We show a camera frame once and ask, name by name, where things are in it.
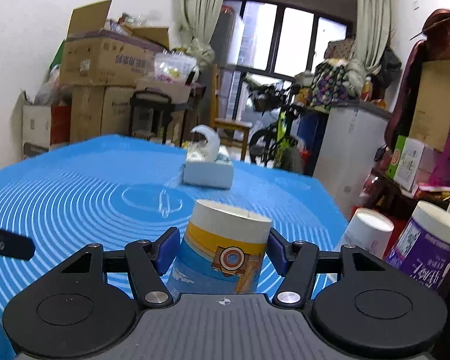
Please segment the paper cup blue yellow print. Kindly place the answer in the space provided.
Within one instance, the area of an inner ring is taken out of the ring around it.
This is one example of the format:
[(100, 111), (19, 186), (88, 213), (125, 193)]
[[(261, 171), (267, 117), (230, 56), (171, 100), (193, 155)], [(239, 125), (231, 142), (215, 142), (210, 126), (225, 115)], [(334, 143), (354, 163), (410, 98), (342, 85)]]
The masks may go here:
[(172, 265), (167, 288), (185, 293), (255, 293), (272, 220), (199, 199)]

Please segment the white paper cup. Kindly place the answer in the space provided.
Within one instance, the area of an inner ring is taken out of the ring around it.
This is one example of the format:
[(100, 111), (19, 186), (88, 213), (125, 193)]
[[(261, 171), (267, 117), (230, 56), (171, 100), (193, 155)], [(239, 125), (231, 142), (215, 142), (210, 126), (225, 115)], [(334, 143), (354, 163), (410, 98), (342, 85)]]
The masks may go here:
[(334, 251), (340, 252), (343, 245), (351, 245), (383, 258), (393, 229), (393, 222), (383, 214), (360, 207), (354, 212)]

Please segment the purple paper cup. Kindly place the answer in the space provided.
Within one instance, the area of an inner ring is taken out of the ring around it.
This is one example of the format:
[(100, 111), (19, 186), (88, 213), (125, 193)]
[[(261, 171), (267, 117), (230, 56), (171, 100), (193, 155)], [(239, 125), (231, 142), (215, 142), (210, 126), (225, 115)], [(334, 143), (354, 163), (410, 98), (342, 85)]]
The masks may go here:
[(450, 268), (450, 213), (420, 201), (385, 262), (437, 290)]

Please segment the blue silicone baking mat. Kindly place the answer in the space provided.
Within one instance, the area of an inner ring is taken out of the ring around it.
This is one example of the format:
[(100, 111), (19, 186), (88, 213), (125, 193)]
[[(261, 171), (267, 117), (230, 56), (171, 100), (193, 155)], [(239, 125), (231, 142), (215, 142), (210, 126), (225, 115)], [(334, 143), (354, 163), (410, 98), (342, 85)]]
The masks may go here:
[(87, 244), (121, 250), (170, 227), (184, 231), (198, 199), (264, 215), (290, 241), (322, 250), (346, 228), (314, 178), (236, 161), (230, 189), (205, 189), (183, 183), (184, 159), (181, 149), (112, 135), (0, 170), (0, 228), (35, 245), (27, 262), (0, 256), (0, 359), (14, 357), (1, 316), (16, 293)]

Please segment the green black bicycle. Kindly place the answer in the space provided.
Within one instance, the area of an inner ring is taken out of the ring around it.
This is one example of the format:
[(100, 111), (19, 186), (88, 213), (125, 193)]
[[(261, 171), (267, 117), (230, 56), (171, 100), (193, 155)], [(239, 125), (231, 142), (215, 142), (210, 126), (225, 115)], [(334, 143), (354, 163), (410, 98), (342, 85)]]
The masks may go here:
[(306, 109), (294, 102), (302, 87), (291, 84), (288, 88), (260, 85), (251, 76), (244, 82), (249, 87), (249, 99), (255, 111), (265, 114), (278, 110), (277, 120), (268, 127), (257, 130), (249, 140), (249, 158), (252, 164), (297, 174), (303, 173), (303, 162), (298, 138), (292, 135), (293, 122), (300, 119)]

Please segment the white red cardboard box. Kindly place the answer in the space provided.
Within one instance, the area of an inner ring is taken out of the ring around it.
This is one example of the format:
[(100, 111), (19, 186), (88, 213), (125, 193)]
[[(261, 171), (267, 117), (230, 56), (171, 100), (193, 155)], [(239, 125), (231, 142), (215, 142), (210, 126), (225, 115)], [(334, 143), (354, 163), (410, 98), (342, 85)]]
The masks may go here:
[(40, 106), (28, 102), (26, 92), (17, 99), (22, 116), (22, 158), (34, 158), (67, 146), (71, 141), (71, 105)]

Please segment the white chest freezer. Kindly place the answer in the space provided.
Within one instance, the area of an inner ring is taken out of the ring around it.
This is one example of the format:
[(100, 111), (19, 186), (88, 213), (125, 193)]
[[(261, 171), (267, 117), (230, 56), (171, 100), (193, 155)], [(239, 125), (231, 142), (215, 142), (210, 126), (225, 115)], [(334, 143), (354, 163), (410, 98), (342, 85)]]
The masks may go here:
[(347, 219), (359, 205), (376, 151), (385, 144), (390, 116), (390, 112), (369, 102), (334, 106), (329, 111), (313, 177)]

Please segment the green white product box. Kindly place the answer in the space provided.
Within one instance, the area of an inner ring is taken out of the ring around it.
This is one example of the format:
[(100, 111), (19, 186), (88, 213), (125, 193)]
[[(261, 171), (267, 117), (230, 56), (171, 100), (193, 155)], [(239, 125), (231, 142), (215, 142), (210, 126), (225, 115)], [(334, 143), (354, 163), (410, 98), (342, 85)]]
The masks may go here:
[(392, 159), (385, 172), (388, 178), (410, 192), (416, 183), (419, 165), (425, 144), (416, 139), (400, 135), (397, 138)]

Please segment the wooden chair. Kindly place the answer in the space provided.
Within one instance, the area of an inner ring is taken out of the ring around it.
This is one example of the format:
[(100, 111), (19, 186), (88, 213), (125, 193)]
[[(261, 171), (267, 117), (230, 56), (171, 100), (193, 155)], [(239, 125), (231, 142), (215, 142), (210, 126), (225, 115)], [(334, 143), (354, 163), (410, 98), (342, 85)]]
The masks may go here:
[(248, 142), (249, 142), (249, 133), (252, 128), (251, 123), (236, 121), (232, 119), (224, 119), (218, 116), (219, 113), (219, 71), (218, 66), (213, 64), (211, 66), (211, 83), (210, 83), (210, 111), (209, 111), (209, 127), (213, 130), (217, 130), (218, 128), (231, 130), (232, 132), (238, 131), (243, 134), (242, 140), (237, 140), (233, 137), (226, 138), (223, 143), (228, 147), (240, 147), (241, 148), (241, 161), (245, 161), (247, 150), (248, 150)]

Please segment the lower stacked cardboard box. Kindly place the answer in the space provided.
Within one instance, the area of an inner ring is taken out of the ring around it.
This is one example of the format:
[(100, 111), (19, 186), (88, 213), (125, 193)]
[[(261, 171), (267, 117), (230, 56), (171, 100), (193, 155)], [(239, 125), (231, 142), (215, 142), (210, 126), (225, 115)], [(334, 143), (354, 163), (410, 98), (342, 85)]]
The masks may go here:
[(128, 135), (131, 87), (74, 86), (70, 119), (70, 142), (103, 135)]

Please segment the floral patterned bag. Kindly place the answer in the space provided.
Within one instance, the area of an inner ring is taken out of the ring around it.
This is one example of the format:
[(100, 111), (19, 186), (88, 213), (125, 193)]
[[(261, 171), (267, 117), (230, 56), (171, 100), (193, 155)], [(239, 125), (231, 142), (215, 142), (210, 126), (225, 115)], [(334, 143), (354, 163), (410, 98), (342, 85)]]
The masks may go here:
[(310, 86), (310, 105), (330, 109), (333, 104), (348, 102), (356, 91), (348, 75), (348, 61), (330, 58), (319, 63), (314, 70)]

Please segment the clear plastic bag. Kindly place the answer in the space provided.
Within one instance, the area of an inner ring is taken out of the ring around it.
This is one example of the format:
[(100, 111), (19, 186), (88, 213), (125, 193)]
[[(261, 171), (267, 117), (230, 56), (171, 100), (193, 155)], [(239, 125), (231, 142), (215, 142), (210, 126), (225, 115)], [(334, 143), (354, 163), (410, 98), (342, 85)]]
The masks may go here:
[(194, 77), (197, 59), (184, 53), (163, 52), (154, 57), (154, 77), (185, 84), (189, 77)]

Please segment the large top cardboard box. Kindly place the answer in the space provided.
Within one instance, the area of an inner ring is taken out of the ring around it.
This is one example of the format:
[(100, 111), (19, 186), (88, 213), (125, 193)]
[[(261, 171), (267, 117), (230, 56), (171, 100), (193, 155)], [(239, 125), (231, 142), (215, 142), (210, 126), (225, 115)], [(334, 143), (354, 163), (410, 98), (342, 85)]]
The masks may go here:
[(167, 27), (136, 26), (108, 18), (111, 0), (73, 10), (64, 41), (60, 82), (68, 86), (134, 86), (170, 49)]

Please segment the tall brown cardboard box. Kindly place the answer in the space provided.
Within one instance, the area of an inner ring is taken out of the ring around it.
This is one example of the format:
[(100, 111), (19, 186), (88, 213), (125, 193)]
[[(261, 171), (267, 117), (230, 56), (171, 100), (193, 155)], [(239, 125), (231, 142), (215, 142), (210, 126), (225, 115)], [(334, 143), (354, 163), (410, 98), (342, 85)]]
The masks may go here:
[(442, 151), (449, 131), (450, 60), (424, 63), (409, 138)]

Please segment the beige curtain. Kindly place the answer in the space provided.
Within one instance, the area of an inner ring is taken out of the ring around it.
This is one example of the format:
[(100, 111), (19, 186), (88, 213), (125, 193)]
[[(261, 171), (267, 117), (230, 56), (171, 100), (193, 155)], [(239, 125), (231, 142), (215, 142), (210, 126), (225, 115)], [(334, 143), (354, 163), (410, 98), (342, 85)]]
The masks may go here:
[(179, 47), (204, 71), (215, 59), (210, 45), (224, 0), (173, 0)]

